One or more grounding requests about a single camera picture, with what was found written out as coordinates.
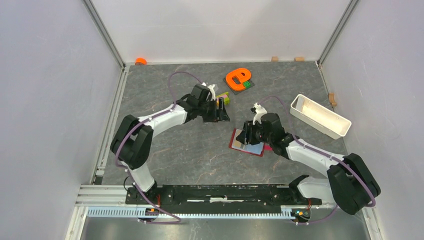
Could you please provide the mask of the red leather card holder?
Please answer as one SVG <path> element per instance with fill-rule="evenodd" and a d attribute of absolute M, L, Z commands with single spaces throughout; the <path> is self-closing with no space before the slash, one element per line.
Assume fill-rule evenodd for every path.
<path fill-rule="evenodd" d="M 262 157 L 265 152 L 272 151 L 272 148 L 269 145 L 264 144 L 263 142 L 252 145 L 252 144 L 244 144 L 236 140 L 236 137 L 239 136 L 241 131 L 242 130 L 238 128 L 233 129 L 233 132 L 228 144 L 229 149 L 250 154 L 253 156 L 258 156 L 258 157 Z"/>

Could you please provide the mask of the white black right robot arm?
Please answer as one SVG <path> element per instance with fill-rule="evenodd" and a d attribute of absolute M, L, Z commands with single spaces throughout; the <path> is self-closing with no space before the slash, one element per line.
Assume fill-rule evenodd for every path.
<path fill-rule="evenodd" d="M 373 207 L 381 188 L 363 159 L 355 154 L 340 155 L 317 148 L 285 131 L 276 113 L 266 113 L 259 120 L 244 122 L 236 140 L 245 145 L 267 144 L 288 160 L 302 163 L 326 177 L 328 197 L 350 215 L 364 207 Z"/>

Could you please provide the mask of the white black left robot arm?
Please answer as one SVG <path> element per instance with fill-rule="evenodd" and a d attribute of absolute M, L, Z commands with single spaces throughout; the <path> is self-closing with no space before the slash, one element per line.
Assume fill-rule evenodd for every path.
<path fill-rule="evenodd" d="M 196 84 L 191 93 L 176 99 L 169 107 L 150 115 L 125 116 L 110 144 L 115 164 L 123 168 L 138 190 L 145 204 L 157 198 L 156 181 L 150 173 L 147 160 L 153 139 L 166 130 L 201 117 L 204 123 L 229 121 L 225 99 L 215 93 L 215 85 Z"/>

